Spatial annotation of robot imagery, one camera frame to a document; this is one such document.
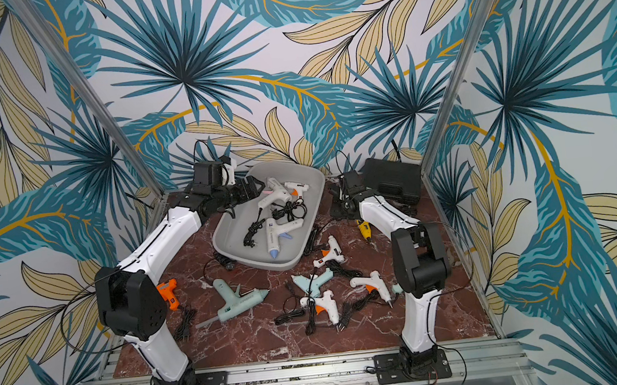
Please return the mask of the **large white pink glue gun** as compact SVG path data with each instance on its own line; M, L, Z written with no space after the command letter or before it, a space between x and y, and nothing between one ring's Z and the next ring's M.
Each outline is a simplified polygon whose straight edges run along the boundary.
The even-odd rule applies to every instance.
M269 187L269 193L258 202L258 208L261 211L269 208L275 202L284 204L294 198L286 187L274 177L267 178L266 185Z

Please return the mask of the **yellow glue gun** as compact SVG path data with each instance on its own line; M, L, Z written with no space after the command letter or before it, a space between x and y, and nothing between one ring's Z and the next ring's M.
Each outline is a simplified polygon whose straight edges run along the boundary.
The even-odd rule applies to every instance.
M360 230L364 241L370 243L372 241L372 229L370 228L370 224L366 220L358 220L357 228Z

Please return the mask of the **white blue-tip glue gun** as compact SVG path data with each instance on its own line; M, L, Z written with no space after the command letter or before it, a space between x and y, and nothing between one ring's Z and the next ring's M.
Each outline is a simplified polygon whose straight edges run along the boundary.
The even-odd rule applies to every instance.
M292 221L280 224L274 218L266 218L265 230L267 237L268 254L272 260L278 258L281 253L281 239L294 240L296 233L304 225L304 219L293 219Z

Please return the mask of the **small white orange glue gun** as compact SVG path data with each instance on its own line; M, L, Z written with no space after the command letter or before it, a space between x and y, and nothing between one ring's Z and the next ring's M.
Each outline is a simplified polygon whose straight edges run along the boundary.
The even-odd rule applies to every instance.
M287 181L284 186L292 196L298 198L303 198L304 194L310 189L309 185L300 182Z

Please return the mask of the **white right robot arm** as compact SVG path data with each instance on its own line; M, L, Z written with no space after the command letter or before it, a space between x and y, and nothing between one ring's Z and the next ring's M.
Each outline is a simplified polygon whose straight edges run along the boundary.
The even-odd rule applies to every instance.
M402 354L413 360L432 356L437 350L437 305L452 273L439 226L403 213L365 187L356 171L339 176L331 193L347 216L367 222L390 240L394 276L406 300Z

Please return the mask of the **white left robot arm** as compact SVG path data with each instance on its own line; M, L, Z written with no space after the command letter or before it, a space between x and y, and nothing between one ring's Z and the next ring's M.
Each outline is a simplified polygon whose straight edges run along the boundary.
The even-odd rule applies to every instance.
M184 243L207 220L234 213L240 204L258 197L265 182L251 176L238 179L231 159L199 162L193 181L147 238L115 267L96 275L96 299L102 325L131 344L163 382L183 379L189 358L167 327L169 305L159 281Z

